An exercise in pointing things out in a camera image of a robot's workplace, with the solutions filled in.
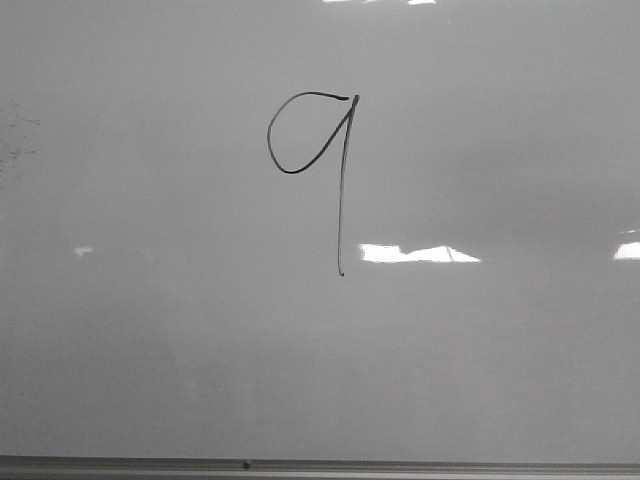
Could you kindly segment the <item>white whiteboard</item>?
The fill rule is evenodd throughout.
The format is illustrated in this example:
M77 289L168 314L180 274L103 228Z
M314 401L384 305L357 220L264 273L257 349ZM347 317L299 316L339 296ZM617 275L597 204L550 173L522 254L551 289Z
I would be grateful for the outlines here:
M635 463L635 1L5 1L1 451Z

